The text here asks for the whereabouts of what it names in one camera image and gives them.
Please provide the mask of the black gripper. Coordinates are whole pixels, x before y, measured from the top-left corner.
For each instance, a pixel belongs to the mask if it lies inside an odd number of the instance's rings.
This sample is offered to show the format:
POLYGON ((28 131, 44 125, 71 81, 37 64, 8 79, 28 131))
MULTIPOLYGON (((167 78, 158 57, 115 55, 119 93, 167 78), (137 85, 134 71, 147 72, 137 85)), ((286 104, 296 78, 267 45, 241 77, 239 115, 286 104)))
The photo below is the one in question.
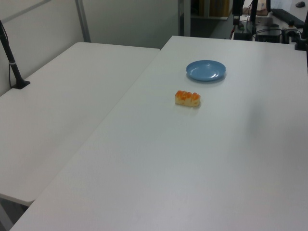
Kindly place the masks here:
POLYGON ((242 15, 242 0, 233 0, 232 3, 233 25, 240 24, 240 16, 242 15))

